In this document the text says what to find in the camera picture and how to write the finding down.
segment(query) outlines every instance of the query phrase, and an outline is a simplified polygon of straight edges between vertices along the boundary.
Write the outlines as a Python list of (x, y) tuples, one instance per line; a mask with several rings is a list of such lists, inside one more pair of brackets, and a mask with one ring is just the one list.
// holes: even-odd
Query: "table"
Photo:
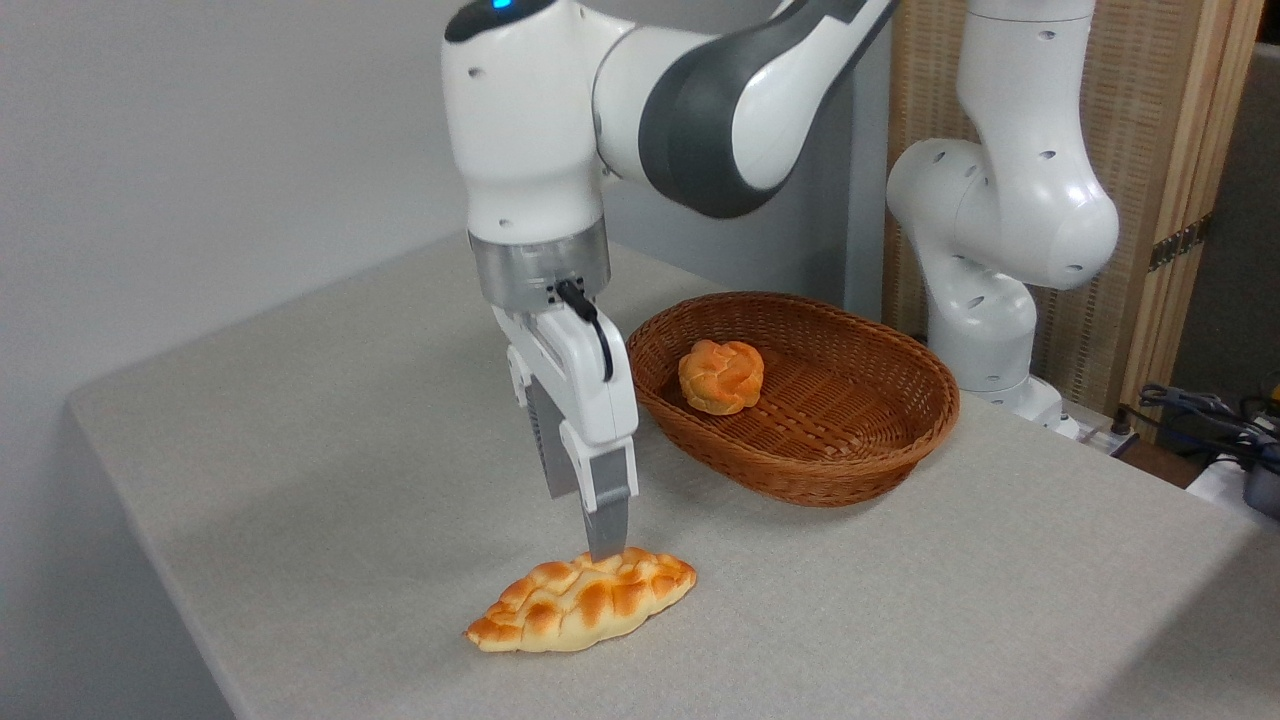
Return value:
[[(717, 288), (613, 247), (630, 332)], [(462, 630), (585, 546), (454, 237), (70, 398), (241, 717), (1280, 717), (1280, 542), (997, 407), (872, 502), (754, 495), (641, 413), (685, 600), (572, 655)]]

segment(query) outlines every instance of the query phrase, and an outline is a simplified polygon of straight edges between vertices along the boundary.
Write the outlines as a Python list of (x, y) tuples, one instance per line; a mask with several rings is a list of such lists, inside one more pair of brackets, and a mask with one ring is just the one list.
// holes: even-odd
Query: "white wall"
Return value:
[[(704, 32), (773, 5), (591, 4)], [(0, 717), (228, 715), (63, 401), (462, 228), (436, 60), (454, 5), (0, 0)], [(758, 217), (618, 188), (611, 237), (838, 301), (838, 102)]]

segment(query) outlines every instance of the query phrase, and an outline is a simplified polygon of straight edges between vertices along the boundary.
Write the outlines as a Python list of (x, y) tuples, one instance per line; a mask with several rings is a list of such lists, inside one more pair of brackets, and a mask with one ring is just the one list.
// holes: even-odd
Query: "basket rim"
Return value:
[(756, 461), (769, 461), (781, 465), (832, 465), (849, 469), (858, 469), (859, 466), (863, 465), (884, 465), (886, 462), (914, 465), (920, 460), (923, 460), (925, 456), (928, 456), (931, 452), (933, 452), (933, 450), (936, 450), (942, 443), (942, 441), (946, 439), (946, 437), (955, 428), (955, 424), (959, 421), (960, 388), (955, 380), (955, 375), (951, 373), (951, 369), (947, 368), (945, 363), (942, 363), (941, 359), (938, 359), (927, 347), (920, 345), (919, 341), (888, 325), (877, 323), (874, 320), (868, 320), (867, 318), (858, 316), (829, 302), (823, 302), (820, 300), (813, 300), (810, 297), (804, 297), (799, 295), (791, 295), (786, 292), (773, 292), (773, 291), (746, 290), (746, 291), (713, 292), (682, 300), (662, 310), (660, 313), (649, 318), (644, 323), (641, 323), (640, 327), (637, 327), (635, 332), (632, 332), (627, 337), (628, 355), (634, 350), (632, 341), (640, 337), (643, 332), (648, 331), (654, 324), (657, 324), (667, 314), (675, 313), (676, 310), (680, 309), (707, 304), (709, 301), (727, 301), (736, 299), (751, 299), (765, 302), (782, 302), (790, 305), (809, 306), (813, 310), (820, 310), (835, 315), (835, 319), (837, 322), (858, 325), (861, 331), (870, 331), (872, 333), (881, 334), (884, 337), (884, 340), (888, 340), (890, 342), (909, 343), (914, 346), (920, 351), (916, 354), (919, 360), (924, 363), (929, 369), (937, 372), (937, 374), (943, 380), (941, 384), (947, 397), (943, 398), (945, 405), (941, 416), (933, 423), (933, 425), (925, 433), (914, 439), (910, 445), (892, 450), (882, 455), (873, 455), (869, 457), (815, 457), (809, 460), (799, 460), (799, 459), (773, 455), (771, 452), (765, 452), (751, 445), (748, 445), (735, 437), (716, 433), (714, 430), (707, 428), (707, 425), (703, 424), (700, 419), (689, 410), (685, 410), (678, 405), (667, 402), (657, 392), (649, 389), (648, 387), (643, 387), (632, 380), (632, 386), (635, 386), (636, 395), (644, 397), (645, 402), (643, 402), (643, 405), (645, 405), (645, 407), (649, 409), (650, 413), (653, 413), (650, 404), (662, 407), (664, 411), (675, 413), (686, 421), (696, 425), (700, 432), (714, 434), (718, 441), (732, 445), (733, 447), (750, 455)]

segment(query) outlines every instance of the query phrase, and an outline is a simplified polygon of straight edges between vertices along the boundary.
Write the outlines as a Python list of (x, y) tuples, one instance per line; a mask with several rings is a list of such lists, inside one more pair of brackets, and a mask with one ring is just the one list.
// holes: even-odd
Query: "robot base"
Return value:
[(1061, 436), (1075, 439), (1080, 434), (1079, 423), (1062, 410), (1062, 395), (1037, 377), (1028, 375), (1025, 380), (1009, 389), (969, 392), (979, 400), (1000, 405)]

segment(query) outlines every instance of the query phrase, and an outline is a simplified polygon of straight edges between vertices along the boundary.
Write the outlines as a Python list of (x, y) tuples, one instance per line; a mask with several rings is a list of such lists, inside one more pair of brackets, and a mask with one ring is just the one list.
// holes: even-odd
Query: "braided bread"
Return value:
[(694, 343), (680, 359), (680, 389), (695, 410), (732, 415), (760, 400), (764, 360), (745, 342), (712, 340)]
[(635, 630), (685, 597), (698, 573), (671, 555), (628, 547), (591, 562), (544, 562), (511, 584), (466, 638), (485, 652), (572, 652)]

